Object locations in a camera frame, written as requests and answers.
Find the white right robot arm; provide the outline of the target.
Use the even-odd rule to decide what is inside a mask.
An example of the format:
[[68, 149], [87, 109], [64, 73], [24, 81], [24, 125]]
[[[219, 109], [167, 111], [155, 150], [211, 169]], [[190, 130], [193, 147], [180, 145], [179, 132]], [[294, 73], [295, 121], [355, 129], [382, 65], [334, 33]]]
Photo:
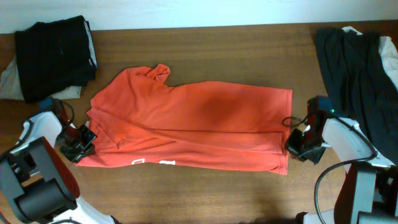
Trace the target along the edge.
[[[282, 125], [292, 129], [285, 149], [294, 159], [317, 164], [332, 149], [340, 160], [317, 178], [315, 212], [298, 213], [296, 223], [397, 223], [397, 164], [377, 150], [357, 121], [335, 110], [328, 97], [316, 96], [308, 100], [304, 119], [286, 117]], [[336, 203], [321, 210], [321, 181], [339, 167], [346, 177]]]

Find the orange t-shirt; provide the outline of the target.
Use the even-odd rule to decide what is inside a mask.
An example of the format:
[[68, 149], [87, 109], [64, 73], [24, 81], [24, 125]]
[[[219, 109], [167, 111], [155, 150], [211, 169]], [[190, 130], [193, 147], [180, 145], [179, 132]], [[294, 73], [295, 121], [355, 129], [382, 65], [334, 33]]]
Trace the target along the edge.
[[123, 70], [90, 101], [95, 152], [81, 166], [143, 163], [285, 175], [292, 91], [205, 81], [167, 86], [170, 69]]

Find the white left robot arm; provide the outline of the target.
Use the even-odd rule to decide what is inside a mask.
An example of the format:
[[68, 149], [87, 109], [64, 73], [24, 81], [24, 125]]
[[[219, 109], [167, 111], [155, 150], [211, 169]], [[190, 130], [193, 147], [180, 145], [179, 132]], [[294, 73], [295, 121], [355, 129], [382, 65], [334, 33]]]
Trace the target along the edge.
[[62, 161], [78, 163], [94, 154], [96, 134], [74, 127], [55, 98], [40, 102], [40, 110], [23, 121], [15, 146], [1, 154], [1, 192], [23, 223], [118, 224], [83, 199], [78, 183]]

